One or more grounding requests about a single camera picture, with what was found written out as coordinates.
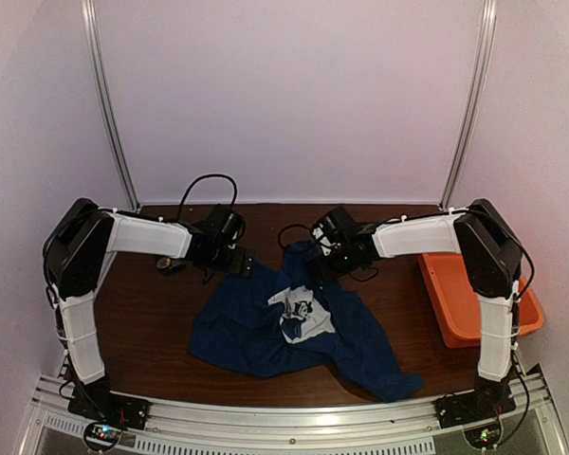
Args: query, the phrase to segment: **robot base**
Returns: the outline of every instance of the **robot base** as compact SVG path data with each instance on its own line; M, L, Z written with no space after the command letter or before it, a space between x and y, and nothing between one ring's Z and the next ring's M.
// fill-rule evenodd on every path
M109 400L113 409L117 411L112 415L105 416L101 419L102 421L116 428L145 429L145 420L150 407L147 400L114 393L109 394ZM74 390L67 410L87 419L97 419L97 412L88 405L88 401L77 390Z
M510 388L506 386L504 396L492 409L477 407L479 396L476 391L445 395L443 398L436 400L434 406L436 407L438 422L441 428L457 427L492 419L495 416L494 408L497 407L501 410L500 414L515 410L516 404L514 399L508 398L509 396L512 396L512 393Z

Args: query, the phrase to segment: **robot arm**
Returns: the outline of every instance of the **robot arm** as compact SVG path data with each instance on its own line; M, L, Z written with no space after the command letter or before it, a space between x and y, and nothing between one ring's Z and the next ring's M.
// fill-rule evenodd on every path
M321 281L404 254L462 254L481 305L477 406L492 413L507 385L511 352L516 346L523 255L521 244L497 210L482 199L464 209L360 224L343 207L337 207L312 231L322 255L309 266Z
M251 253L236 245L244 228L243 218L224 206L215 206L203 221L182 225L100 209L88 199L74 203L43 249L47 293L56 311L58 332L69 352L77 386L83 389L78 391L78 412L75 400L74 410L70 410L83 413L80 408L88 408L89 401L103 415L113 413L115 406L118 411L124 410L110 398L95 326L93 307L105 253L126 251L179 258L203 270L247 276ZM83 415L93 417L98 409L87 409Z

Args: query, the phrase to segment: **vertical metal pole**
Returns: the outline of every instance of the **vertical metal pole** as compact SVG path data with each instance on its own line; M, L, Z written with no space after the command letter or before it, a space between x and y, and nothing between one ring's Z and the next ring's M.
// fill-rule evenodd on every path
M86 40L91 55L91 63L95 76L95 84L99 95L99 102L103 123L112 149L112 155L116 162L116 168L120 177L120 183L124 187L126 199L130 209L138 209L139 201L133 186L131 173L126 165L124 152L122 151L122 143L114 117L114 108L110 99L107 87L107 78L105 77L105 69L103 68L103 58L101 56L101 46L99 41L99 31L97 29L97 19L95 17L95 0L82 0L84 30L86 31Z
M478 46L476 48L474 72L472 73L468 103L466 105L466 113L464 114L462 128L459 138L457 139L457 147L455 149L453 162L451 163L447 185L445 186L445 191L443 192L443 197L440 201L440 207L442 209L446 209L450 205L453 191L455 190L455 186L459 180L462 165L464 164L464 158L468 151L474 121L476 120L476 114L478 112L479 98L485 85L486 71L491 58L491 48L493 48L495 23L497 20L496 8L497 0L485 0L483 7L483 19L478 36Z

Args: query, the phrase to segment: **orange tray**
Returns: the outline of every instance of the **orange tray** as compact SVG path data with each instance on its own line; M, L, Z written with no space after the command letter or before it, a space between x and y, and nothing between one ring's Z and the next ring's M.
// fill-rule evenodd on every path
M468 282L464 260L459 254L422 254L419 265L428 287L440 332L449 348L481 344L481 308ZM521 288L526 280L521 277ZM543 326L540 304L531 289L521 300L521 336Z

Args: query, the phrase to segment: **wooden table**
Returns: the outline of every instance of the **wooden table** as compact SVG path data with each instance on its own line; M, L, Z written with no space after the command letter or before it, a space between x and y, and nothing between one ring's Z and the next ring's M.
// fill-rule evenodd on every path
M256 260L276 270L282 251L278 231L291 223L311 225L333 206L237 206L247 221L242 246ZM403 213L435 211L431 206L347 206L359 221ZM207 207L186 208L184 219L196 221ZM143 213L173 217L175 207L147 207ZM287 242L301 240L290 231ZM478 349L448 349L440 336L430 299L414 256L376 264L379 276L366 283L340 280L356 290L385 329L402 370L420 373L426 387L415 396L470 389ZM101 354L115 391L170 400L232 406L311 407L378 401L342 379L333 365L260 379L221 370L187 354L193 320L223 280L218 274L202 286L202 272L188 268L163 277L149 255L120 253L101 288L96 317Z

